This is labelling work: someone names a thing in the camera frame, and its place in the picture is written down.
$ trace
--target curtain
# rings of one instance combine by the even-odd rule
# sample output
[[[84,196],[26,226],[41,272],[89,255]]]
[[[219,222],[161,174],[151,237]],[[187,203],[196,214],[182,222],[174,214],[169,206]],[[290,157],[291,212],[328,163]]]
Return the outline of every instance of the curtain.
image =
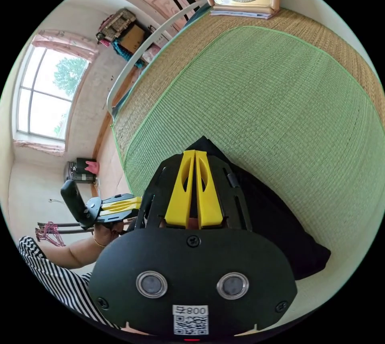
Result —
[[[84,58],[90,63],[93,62],[98,55],[95,42],[67,31],[40,30],[32,40],[32,45]]]
[[[20,141],[20,140],[13,140],[13,143],[15,146],[18,146],[20,148],[30,148],[30,149],[38,150],[40,152],[44,152],[57,157],[63,157],[65,152],[64,147],[60,145],[44,145],[44,144],[38,144],[36,142]]]

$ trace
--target striped shirt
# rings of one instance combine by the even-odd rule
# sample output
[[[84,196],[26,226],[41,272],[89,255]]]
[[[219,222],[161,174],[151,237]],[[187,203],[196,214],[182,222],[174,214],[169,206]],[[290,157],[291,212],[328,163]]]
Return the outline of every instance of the striped shirt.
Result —
[[[53,264],[48,261],[34,239],[29,236],[22,237],[18,241],[17,249],[45,289],[62,304],[92,320],[120,329],[117,325],[107,321],[92,302],[88,293],[91,272],[78,275],[69,269]]]

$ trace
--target hand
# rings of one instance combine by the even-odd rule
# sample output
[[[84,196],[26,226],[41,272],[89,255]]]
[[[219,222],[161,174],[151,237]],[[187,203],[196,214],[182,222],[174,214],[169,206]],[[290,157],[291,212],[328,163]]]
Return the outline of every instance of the hand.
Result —
[[[119,237],[124,227],[123,222],[113,225],[111,229],[106,228],[103,224],[95,224],[93,234],[98,244],[107,246],[111,241]]]
[[[141,331],[137,331],[136,329],[133,329],[133,328],[130,328],[130,325],[128,323],[126,323],[126,327],[125,328],[120,328],[122,331],[126,331],[126,332],[131,332],[131,333],[137,333],[139,335],[146,335],[146,336],[152,336],[148,333],[144,333],[144,332],[141,332]]]

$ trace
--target bed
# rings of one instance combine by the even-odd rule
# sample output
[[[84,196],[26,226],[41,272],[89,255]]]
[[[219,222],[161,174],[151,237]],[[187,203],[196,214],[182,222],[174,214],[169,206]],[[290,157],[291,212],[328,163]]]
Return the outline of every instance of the bed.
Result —
[[[274,190],[316,241],[325,270],[297,283],[275,325],[330,299],[368,251],[385,209],[385,94],[361,55],[320,23],[282,9],[269,20],[203,6],[113,109],[128,185],[141,195],[159,163],[201,136]]]

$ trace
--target bracelet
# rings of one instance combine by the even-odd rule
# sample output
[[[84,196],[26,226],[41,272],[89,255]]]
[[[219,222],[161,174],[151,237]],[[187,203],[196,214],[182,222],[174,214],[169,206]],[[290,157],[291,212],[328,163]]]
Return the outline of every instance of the bracelet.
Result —
[[[97,241],[96,241],[96,238],[95,238],[95,235],[93,235],[93,240],[101,247],[101,248],[105,248],[107,245],[102,245],[102,244],[99,244]]]

